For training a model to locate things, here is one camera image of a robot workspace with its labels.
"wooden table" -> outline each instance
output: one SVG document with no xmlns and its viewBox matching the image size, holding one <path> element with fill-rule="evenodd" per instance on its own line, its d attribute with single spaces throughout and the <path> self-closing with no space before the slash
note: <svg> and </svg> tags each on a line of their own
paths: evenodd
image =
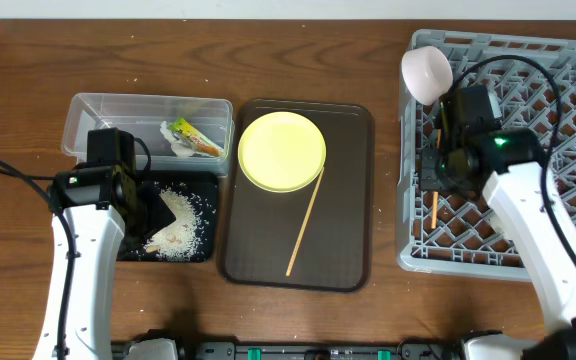
<svg viewBox="0 0 576 360">
<path fill-rule="evenodd" d="M 543 336 L 530 284 L 411 273 L 395 263 L 399 60 L 417 29 L 576 39 L 576 22 L 0 21 L 0 157 L 67 170 L 60 142 L 78 92 L 355 103 L 376 120 L 372 275 L 352 295 L 237 286 L 215 261 L 120 263 L 112 337 L 172 329 L 190 342 L 395 344 L 478 329 Z M 0 359 L 29 358 L 52 263 L 46 205 L 0 176 Z"/>
</svg>

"rice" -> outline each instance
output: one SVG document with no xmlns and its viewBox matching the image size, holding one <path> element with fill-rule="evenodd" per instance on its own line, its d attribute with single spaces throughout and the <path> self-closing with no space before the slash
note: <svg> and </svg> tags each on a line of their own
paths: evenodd
<svg viewBox="0 0 576 360">
<path fill-rule="evenodd" d="M 161 199 L 175 215 L 175 222 L 156 233 L 144 249 L 157 249 L 157 257 L 173 261 L 187 261 L 197 251 L 200 239 L 195 232 L 201 223 L 190 199 L 170 189 L 161 191 Z"/>
</svg>

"black tray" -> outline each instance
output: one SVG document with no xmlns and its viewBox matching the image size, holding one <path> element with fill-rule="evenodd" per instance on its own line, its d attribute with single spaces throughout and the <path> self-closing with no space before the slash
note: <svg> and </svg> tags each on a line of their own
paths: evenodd
<svg viewBox="0 0 576 360">
<path fill-rule="evenodd" d="M 326 140 L 324 174 L 292 274 L 287 277 L 286 269 L 316 180 L 298 191 L 272 193 L 251 183 L 237 162 L 220 271 L 240 284 L 356 291 L 370 271 L 372 116 L 354 105 L 253 100 L 239 112 L 236 142 L 252 121 L 276 111 L 307 117 Z"/>
<path fill-rule="evenodd" d="M 180 192 L 184 196 L 195 194 L 201 197 L 192 199 L 196 213 L 201 213 L 203 229 L 197 229 L 196 236 L 200 239 L 197 251 L 188 260 L 175 261 L 157 257 L 157 253 L 147 253 L 143 246 L 138 249 L 127 251 L 120 249 L 118 261 L 161 261 L 161 262 L 204 262 L 212 256 L 214 250 L 215 229 L 219 215 L 218 200 L 219 188 L 217 177 L 209 172 L 185 172 L 185 171 L 151 171 L 147 175 L 146 182 L 153 183 L 159 189 L 170 188 Z"/>
</svg>

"plastic rack grid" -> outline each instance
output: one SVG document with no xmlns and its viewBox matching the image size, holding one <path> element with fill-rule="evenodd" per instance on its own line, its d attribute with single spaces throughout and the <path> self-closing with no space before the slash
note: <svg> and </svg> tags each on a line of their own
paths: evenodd
<svg viewBox="0 0 576 360">
<path fill-rule="evenodd" d="M 484 59 L 516 54 L 538 61 L 560 85 L 564 116 L 561 144 L 553 157 L 558 190 L 576 224 L 576 41 L 419 30 L 409 49 L 435 46 L 449 59 L 455 78 Z M 469 75 L 464 84 L 485 84 L 497 95 L 504 128 L 529 127 L 547 144 L 554 120 L 554 97 L 545 78 L 518 61 L 498 61 Z M 457 196 L 440 194 L 438 223 L 430 229 L 432 194 L 417 183 L 421 149 L 433 143 L 432 107 L 417 103 L 400 79 L 402 136 L 397 185 L 397 262 L 411 271 L 528 280 L 512 239 L 496 234 L 492 210 Z"/>
</svg>

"chopstick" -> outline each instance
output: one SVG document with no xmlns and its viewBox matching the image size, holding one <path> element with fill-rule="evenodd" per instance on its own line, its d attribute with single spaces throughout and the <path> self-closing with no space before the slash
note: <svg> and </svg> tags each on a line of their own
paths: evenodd
<svg viewBox="0 0 576 360">
<path fill-rule="evenodd" d="M 437 149 L 439 149 L 439 143 L 441 142 L 441 129 L 437 130 Z M 439 202 L 439 193 L 433 191 L 432 193 L 432 219 L 430 222 L 430 228 L 434 230 L 437 228 L 437 203 Z"/>
<path fill-rule="evenodd" d="M 297 258 L 297 252 L 299 251 L 299 245 L 301 245 L 301 239 L 306 231 L 306 225 L 308 225 L 308 219 L 310 218 L 310 211 L 312 206 L 315 204 L 315 198 L 317 197 L 317 192 L 319 191 L 319 184 L 321 183 L 321 178 L 324 176 L 324 168 L 321 168 L 319 173 L 319 178 L 317 179 L 317 184 L 315 185 L 315 190 L 312 192 L 310 197 L 310 204 L 308 204 L 308 210 L 306 210 L 306 216 L 304 217 L 304 222 L 301 224 L 301 230 L 299 230 L 299 236 L 297 237 L 297 243 L 295 244 L 295 249 L 292 251 L 292 257 L 290 258 L 290 263 L 288 264 L 288 270 L 286 270 L 286 276 L 290 276 L 292 272 L 292 266 L 295 264 L 295 259 Z"/>
</svg>

